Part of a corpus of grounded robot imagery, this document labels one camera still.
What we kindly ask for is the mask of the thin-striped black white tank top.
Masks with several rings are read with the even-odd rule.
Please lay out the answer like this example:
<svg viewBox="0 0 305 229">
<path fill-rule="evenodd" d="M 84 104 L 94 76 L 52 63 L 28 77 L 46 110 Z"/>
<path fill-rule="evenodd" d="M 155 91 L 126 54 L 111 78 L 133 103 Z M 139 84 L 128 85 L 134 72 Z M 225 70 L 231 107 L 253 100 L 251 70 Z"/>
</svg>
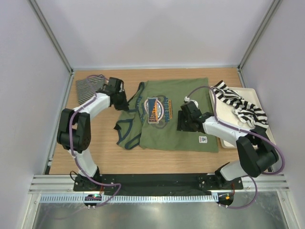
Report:
<svg viewBox="0 0 305 229">
<path fill-rule="evenodd" d="M 107 83 L 104 75 L 89 75 L 85 79 L 76 81 L 76 94 L 79 105 L 82 105 L 94 96 Z"/>
</svg>

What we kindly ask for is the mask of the green tank top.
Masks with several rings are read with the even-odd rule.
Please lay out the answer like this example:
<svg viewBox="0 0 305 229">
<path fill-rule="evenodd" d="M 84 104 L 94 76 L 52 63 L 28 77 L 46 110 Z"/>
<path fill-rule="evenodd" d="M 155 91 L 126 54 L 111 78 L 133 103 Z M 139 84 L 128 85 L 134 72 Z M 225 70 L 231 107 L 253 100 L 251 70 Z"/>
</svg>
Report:
<svg viewBox="0 0 305 229">
<path fill-rule="evenodd" d="M 158 80 L 139 83 L 115 125 L 117 145 L 126 150 L 219 151 L 217 138 L 200 132 L 178 131 L 178 112 L 184 98 L 199 104 L 202 113 L 212 112 L 208 78 Z"/>
</svg>

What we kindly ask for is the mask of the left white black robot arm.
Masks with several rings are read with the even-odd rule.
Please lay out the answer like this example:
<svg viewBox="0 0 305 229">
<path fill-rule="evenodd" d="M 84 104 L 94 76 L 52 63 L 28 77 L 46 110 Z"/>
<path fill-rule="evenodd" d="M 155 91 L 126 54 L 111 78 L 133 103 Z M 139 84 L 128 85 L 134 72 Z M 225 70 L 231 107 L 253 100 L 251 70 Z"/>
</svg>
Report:
<svg viewBox="0 0 305 229">
<path fill-rule="evenodd" d="M 91 143 L 91 121 L 99 113 L 114 106 L 116 110 L 127 110 L 128 102 L 121 79 L 110 77 L 104 86 L 97 90 L 89 81 L 93 75 L 88 76 L 86 83 L 93 91 L 93 96 L 83 104 L 73 109 L 65 108 L 61 112 L 57 132 L 57 143 L 72 156 L 77 168 L 78 177 L 84 181 L 85 186 L 95 191 L 101 182 L 98 166 L 94 163 L 89 150 Z"/>
</svg>

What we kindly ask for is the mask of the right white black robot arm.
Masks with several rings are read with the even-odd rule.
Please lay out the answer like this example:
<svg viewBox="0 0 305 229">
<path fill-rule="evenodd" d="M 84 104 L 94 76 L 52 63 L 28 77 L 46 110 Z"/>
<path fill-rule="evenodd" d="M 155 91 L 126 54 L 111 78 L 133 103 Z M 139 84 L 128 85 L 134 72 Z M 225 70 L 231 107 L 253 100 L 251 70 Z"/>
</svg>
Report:
<svg viewBox="0 0 305 229">
<path fill-rule="evenodd" d="M 221 121 L 210 112 L 203 114 L 193 101 L 181 105 L 177 130 L 213 135 L 237 148 L 238 160 L 215 171 L 214 181 L 221 189 L 227 188 L 236 178 L 260 176 L 279 160 L 275 145 L 269 140 L 264 129 L 240 129 Z"/>
</svg>

